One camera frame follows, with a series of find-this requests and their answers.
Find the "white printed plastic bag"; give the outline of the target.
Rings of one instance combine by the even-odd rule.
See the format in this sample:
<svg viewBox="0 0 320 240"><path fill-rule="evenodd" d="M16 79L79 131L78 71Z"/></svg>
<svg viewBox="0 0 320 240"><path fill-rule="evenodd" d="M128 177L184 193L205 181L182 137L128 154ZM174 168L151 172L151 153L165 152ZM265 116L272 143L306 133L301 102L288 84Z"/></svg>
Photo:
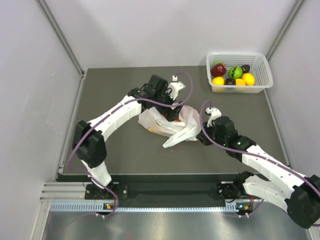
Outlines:
<svg viewBox="0 0 320 240"><path fill-rule="evenodd" d="M173 147L184 141L196 141L196 136L201 131L200 115L190 106L183 106L178 120L168 121L156 108L145 110L138 115L138 123L151 133L168 137L163 148Z"/></svg>

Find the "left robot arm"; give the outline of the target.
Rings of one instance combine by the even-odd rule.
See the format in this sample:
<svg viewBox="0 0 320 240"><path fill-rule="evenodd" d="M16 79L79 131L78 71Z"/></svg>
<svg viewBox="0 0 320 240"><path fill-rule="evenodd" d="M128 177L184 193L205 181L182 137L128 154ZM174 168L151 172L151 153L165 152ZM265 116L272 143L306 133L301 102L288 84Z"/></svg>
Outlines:
<svg viewBox="0 0 320 240"><path fill-rule="evenodd" d="M98 195L106 199L114 191L112 177L105 164L107 139L124 123L151 108L156 108L170 122L177 120L183 104L175 101L185 87L175 75L171 82L152 75L148 83L130 90L119 103L101 116L77 123L72 153L85 166Z"/></svg>

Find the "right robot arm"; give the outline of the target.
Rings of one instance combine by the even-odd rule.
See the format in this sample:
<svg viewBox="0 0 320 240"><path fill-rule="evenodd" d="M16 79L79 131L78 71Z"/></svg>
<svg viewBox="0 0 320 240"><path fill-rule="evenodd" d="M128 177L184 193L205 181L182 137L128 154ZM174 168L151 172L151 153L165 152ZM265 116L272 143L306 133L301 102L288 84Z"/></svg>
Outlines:
<svg viewBox="0 0 320 240"><path fill-rule="evenodd" d="M258 171L266 180L244 173L233 185L239 198L253 195L283 211L300 227L318 227L320 219L320 178L298 173L267 154L255 141L240 135L232 120L220 116L203 122L197 139L206 146L215 145Z"/></svg>

